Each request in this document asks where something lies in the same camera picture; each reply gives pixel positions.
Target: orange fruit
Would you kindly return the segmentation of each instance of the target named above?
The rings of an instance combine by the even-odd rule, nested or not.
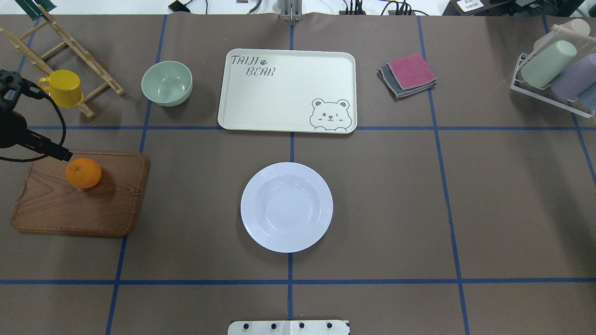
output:
[[[90,188],[100,182],[101,166],[92,159],[78,158],[66,167],[66,180],[76,188]]]

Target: stack of cloths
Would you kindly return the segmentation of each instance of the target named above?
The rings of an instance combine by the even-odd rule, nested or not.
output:
[[[396,98],[407,97],[437,85],[437,77],[420,54],[390,61],[378,70]]]

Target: brown wooden tray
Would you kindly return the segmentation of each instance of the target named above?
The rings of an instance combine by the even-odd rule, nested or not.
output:
[[[141,153],[72,151],[101,165],[99,184],[86,190],[66,181],[68,162],[31,164],[11,225],[22,232],[123,237],[135,227],[149,160]]]

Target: yellow mug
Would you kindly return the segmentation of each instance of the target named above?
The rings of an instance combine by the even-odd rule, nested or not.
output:
[[[39,87],[49,92],[49,96],[60,107],[74,107],[83,101],[79,76],[72,71],[54,71],[49,77],[39,80]]]

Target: mint green bowl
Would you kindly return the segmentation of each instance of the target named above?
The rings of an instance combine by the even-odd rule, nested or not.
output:
[[[145,72],[141,89],[147,99],[160,106],[180,105],[193,90],[193,75],[180,62],[162,61]]]

